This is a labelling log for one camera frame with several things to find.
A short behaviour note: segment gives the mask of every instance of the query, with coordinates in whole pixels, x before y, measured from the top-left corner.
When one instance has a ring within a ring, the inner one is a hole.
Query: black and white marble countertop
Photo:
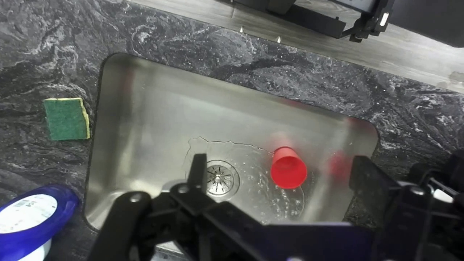
[[[49,183],[83,199],[91,143],[51,143],[43,101],[82,96],[94,118],[112,53],[365,118],[382,135],[375,162],[397,178],[464,149],[463,95],[125,0],[0,0],[0,50],[0,204]],[[95,238],[80,212],[50,260],[85,260]]]

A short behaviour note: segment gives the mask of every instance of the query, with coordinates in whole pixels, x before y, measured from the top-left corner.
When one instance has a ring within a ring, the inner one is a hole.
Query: countertop
[[[368,120],[395,178],[464,149],[463,95],[124,0],[2,0],[0,50],[0,204],[50,183],[85,201],[91,143],[51,143],[43,101],[82,96],[94,120],[114,53]],[[86,260],[95,238],[80,209],[49,260]]]

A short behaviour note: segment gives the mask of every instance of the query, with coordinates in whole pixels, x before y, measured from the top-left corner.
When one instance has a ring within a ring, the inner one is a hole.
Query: sponge
[[[89,140],[89,115],[82,98],[46,99],[47,125],[53,141]]]

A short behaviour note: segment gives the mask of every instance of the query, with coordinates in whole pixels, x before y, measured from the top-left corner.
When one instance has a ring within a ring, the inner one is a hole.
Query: sink basin
[[[337,222],[353,199],[353,156],[370,157],[378,144],[366,121],[118,54],[101,79],[86,217],[99,230],[124,192],[156,198],[186,182],[194,156],[207,153],[212,199],[263,224]],[[299,189],[270,179],[281,147],[308,166]]]

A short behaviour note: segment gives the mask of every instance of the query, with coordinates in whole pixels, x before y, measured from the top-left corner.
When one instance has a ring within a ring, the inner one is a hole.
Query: black object
[[[270,12],[285,21],[320,34],[362,43],[385,33],[388,24],[418,33],[453,47],[464,47],[463,0],[333,0],[362,14],[352,30],[339,18],[330,18],[295,5],[297,0],[233,0]]]
[[[259,11],[270,12],[285,21],[310,28],[320,34],[344,38],[350,37],[355,43],[362,43],[370,35],[379,35],[388,30],[389,14],[394,0],[370,0],[376,2],[370,12],[363,12],[362,18],[352,30],[346,30],[347,24],[339,18],[330,18],[318,12],[304,9],[295,5],[297,0],[234,0],[234,4],[246,5]]]
[[[444,179],[457,191],[464,191],[464,150],[453,153],[444,170]]]
[[[121,196],[91,260],[149,261],[154,247],[169,241],[202,261],[464,259],[463,209],[434,201],[430,188],[436,183],[401,186],[366,157],[355,159],[350,186],[382,224],[378,230],[349,224],[265,227],[234,205],[208,198],[205,173],[207,156],[195,156],[189,182],[170,193],[153,201],[144,192]]]

